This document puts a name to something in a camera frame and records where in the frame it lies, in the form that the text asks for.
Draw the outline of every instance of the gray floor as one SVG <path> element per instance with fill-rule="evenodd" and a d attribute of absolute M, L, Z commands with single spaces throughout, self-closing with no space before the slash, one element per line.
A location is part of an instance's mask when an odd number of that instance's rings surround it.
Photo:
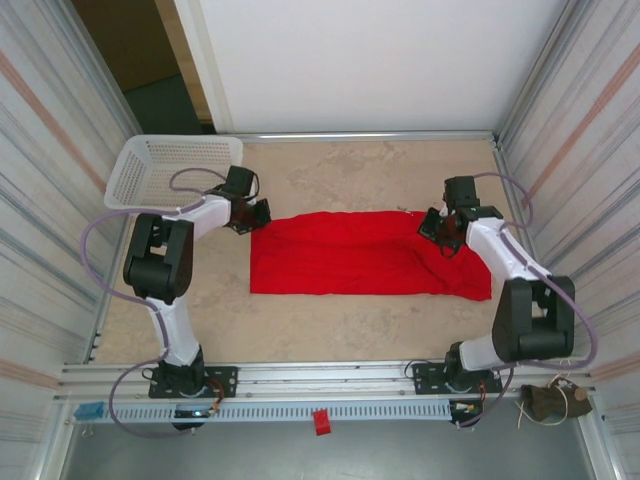
<path fill-rule="evenodd" d="M 441 421 L 210 424 L 195 436 L 132 437 L 112 425 L 76 432 L 62 478 L 101 479 L 580 479 L 595 478 L 576 420 L 516 429 L 508 403 L 475 432 Z M 167 431 L 170 427 L 154 426 Z"/>
<path fill-rule="evenodd" d="M 203 133 L 181 75 L 129 90 L 124 97 L 145 134 Z"/>

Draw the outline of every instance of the red cloth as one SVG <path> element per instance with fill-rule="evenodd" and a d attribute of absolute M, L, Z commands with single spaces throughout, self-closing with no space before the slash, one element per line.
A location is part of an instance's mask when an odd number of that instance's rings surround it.
<path fill-rule="evenodd" d="M 251 234 L 251 293 L 491 298 L 491 274 L 466 246 L 448 259 L 420 236 L 423 212 L 311 213 Z"/>

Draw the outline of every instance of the white basket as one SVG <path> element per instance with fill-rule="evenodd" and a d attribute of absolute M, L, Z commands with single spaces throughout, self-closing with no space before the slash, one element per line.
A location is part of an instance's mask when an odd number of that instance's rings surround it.
<path fill-rule="evenodd" d="M 194 193 L 174 192 L 169 179 L 179 170 L 203 167 L 227 174 L 242 164 L 242 142 L 216 135 L 136 135 L 125 143 L 109 177 L 104 204 L 112 209 L 180 207 L 194 202 Z M 187 172 L 176 187 L 208 190 L 222 183 L 216 176 Z"/>

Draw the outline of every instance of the mounting plate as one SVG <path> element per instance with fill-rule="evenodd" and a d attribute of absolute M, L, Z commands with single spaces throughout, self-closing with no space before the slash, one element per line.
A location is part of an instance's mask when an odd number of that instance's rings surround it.
<path fill-rule="evenodd" d="M 416 395 L 450 395 L 452 393 L 480 394 L 479 384 L 484 382 L 487 393 L 500 393 L 502 381 L 499 375 L 490 370 L 477 372 L 477 381 L 465 390 L 456 390 L 447 382 L 446 366 L 444 363 L 414 363 L 413 386 Z"/>
<path fill-rule="evenodd" d="M 238 385 L 238 367 L 204 367 L 205 377 L 215 378 L 220 382 L 224 389 L 225 398 L 233 398 L 236 396 L 236 387 Z M 194 396 L 185 396 L 180 392 L 173 390 L 165 390 L 158 383 L 159 369 L 154 368 L 151 375 L 151 384 L 149 386 L 149 398 L 214 398 L 217 397 L 217 391 L 206 385 L 200 394 Z"/>

